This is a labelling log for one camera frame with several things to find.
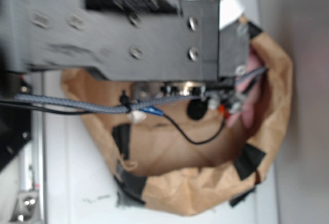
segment black cable clip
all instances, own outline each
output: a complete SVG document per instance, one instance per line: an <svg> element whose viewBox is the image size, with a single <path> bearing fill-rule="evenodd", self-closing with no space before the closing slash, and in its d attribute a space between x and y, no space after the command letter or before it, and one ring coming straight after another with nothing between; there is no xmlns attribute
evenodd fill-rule
<svg viewBox="0 0 329 224"><path fill-rule="evenodd" d="M125 106L128 109L127 114L129 114L132 111L132 107L130 104L129 97L126 95L125 90L122 91L122 95L120 96L119 101L123 106Z"/></svg>

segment white surface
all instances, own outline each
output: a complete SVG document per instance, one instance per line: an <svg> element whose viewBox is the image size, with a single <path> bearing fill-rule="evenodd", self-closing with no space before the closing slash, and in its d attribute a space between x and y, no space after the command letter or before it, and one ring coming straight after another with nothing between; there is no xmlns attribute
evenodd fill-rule
<svg viewBox="0 0 329 224"><path fill-rule="evenodd" d="M19 175L18 157L0 173L0 223L11 218L19 192Z"/></svg>
<svg viewBox="0 0 329 224"><path fill-rule="evenodd" d="M219 30L223 30L225 27L237 21L244 11L245 8L240 0L221 0Z"/></svg>
<svg viewBox="0 0 329 224"><path fill-rule="evenodd" d="M260 0L264 29L295 63L288 134L277 157L282 224L329 222L329 0Z"/></svg>

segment gray wall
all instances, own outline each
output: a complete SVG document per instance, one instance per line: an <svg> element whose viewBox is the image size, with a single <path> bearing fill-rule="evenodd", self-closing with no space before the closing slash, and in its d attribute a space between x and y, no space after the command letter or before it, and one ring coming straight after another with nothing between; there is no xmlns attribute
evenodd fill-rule
<svg viewBox="0 0 329 224"><path fill-rule="evenodd" d="M328 223L329 0L260 0L260 11L295 63L292 116L276 161L281 223Z"/></svg>

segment screw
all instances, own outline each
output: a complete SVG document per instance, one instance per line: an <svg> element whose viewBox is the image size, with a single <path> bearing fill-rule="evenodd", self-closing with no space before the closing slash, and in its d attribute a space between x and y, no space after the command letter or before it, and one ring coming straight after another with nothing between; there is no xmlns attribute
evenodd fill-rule
<svg viewBox="0 0 329 224"><path fill-rule="evenodd" d="M189 27L192 31L197 31L198 29L198 23L197 23L197 19L194 17L190 17L189 18Z"/></svg>
<svg viewBox="0 0 329 224"><path fill-rule="evenodd" d="M189 50L189 57L191 61L196 62L199 58L199 50L196 47L192 47Z"/></svg>
<svg viewBox="0 0 329 224"><path fill-rule="evenodd" d="M38 12L32 15L32 23L44 29L47 29L51 26L50 18Z"/></svg>
<svg viewBox="0 0 329 224"><path fill-rule="evenodd" d="M139 47L132 47L130 49L130 54L132 57L134 57L137 60L140 60L143 56L143 52Z"/></svg>
<svg viewBox="0 0 329 224"><path fill-rule="evenodd" d="M25 140L27 140L27 139L29 139L29 137L30 137L30 133L29 133L29 132L23 132L22 137L23 137Z"/></svg>
<svg viewBox="0 0 329 224"><path fill-rule="evenodd" d="M83 30L85 28L84 20L75 14L70 16L68 23L77 30Z"/></svg>
<svg viewBox="0 0 329 224"><path fill-rule="evenodd" d="M12 147L7 146L6 150L8 151L9 154L13 155L14 154L14 150L12 149Z"/></svg>
<svg viewBox="0 0 329 224"><path fill-rule="evenodd" d="M21 86L21 92L24 94L28 94L28 93L30 93L30 89L29 89L29 87L24 85L24 86Z"/></svg>
<svg viewBox="0 0 329 224"><path fill-rule="evenodd" d="M31 206L33 206L34 204L35 204L35 199L34 199L34 198L32 198L32 197L27 197L27 198L24 199L24 205L25 205L26 207L31 207Z"/></svg>
<svg viewBox="0 0 329 224"><path fill-rule="evenodd" d="M240 65L235 69L235 75L238 77L243 76L246 73L247 69L245 65Z"/></svg>
<svg viewBox="0 0 329 224"><path fill-rule="evenodd" d="M17 216L17 221L24 222L24 215L18 215Z"/></svg>
<svg viewBox="0 0 329 224"><path fill-rule="evenodd" d="M245 24L239 24L236 30L238 35L243 36L248 33L248 26Z"/></svg>
<svg viewBox="0 0 329 224"><path fill-rule="evenodd" d="M133 25L139 26L140 18L138 17L137 14L135 14L135 13L129 14L128 19L129 19L130 23L132 23Z"/></svg>

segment brown paper bag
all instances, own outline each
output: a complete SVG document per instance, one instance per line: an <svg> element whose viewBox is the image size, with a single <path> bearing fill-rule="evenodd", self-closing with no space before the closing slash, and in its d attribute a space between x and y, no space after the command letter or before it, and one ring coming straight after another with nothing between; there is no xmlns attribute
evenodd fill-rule
<svg viewBox="0 0 329 224"><path fill-rule="evenodd" d="M238 122L211 143L195 146L163 117L147 116L139 124L131 124L126 114L82 117L124 192L150 209L195 215L265 180L288 125L293 67L267 34L259 34L250 44L268 68L252 130L244 131ZM62 88L69 98L101 105L119 105L122 90L130 95L132 85L96 81L78 69L62 75ZM159 108L194 140L209 138L221 123L216 110L209 110L200 121L189 119L187 102ZM129 156L120 154L113 137L123 127L129 134Z"/></svg>

